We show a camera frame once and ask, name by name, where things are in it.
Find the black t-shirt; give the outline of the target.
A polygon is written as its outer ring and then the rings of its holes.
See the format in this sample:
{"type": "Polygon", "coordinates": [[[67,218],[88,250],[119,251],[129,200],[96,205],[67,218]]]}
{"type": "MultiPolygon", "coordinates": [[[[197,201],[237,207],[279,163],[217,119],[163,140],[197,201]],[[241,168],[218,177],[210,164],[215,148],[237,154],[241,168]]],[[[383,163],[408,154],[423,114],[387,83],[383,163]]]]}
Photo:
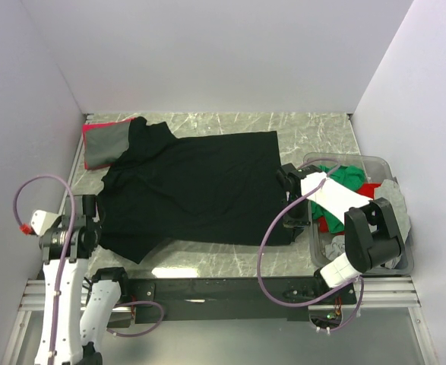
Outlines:
{"type": "Polygon", "coordinates": [[[138,263],[168,240],[293,242],[277,220],[286,193],[276,132],[177,138],[165,122],[138,117],[128,143],[97,196],[104,249],[138,263]]]}

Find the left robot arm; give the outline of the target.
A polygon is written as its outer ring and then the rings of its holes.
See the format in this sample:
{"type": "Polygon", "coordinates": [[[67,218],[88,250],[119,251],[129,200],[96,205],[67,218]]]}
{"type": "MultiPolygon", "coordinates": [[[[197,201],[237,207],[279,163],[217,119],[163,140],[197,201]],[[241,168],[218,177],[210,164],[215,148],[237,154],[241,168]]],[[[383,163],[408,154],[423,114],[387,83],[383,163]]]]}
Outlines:
{"type": "Polygon", "coordinates": [[[81,304],[84,275],[101,234],[96,196],[68,198],[63,214],[37,210],[31,225],[40,238],[45,300],[36,364],[101,364],[101,344],[115,306],[131,296],[123,268],[101,268],[81,304]]]}

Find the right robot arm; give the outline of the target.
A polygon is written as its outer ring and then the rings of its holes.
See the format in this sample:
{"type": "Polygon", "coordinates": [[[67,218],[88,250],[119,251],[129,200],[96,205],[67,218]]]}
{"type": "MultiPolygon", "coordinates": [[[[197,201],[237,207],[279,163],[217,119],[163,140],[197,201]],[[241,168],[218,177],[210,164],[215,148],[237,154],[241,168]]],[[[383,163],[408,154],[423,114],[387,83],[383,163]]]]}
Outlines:
{"type": "Polygon", "coordinates": [[[405,245],[391,203],[372,200],[344,187],[312,163],[297,168],[288,163],[277,171],[277,181],[288,194],[284,215],[278,219],[294,240],[310,224],[309,202],[338,219],[344,227],[344,253],[318,271],[321,280],[313,294],[330,303],[340,287],[360,275],[404,254],[405,245]]]}

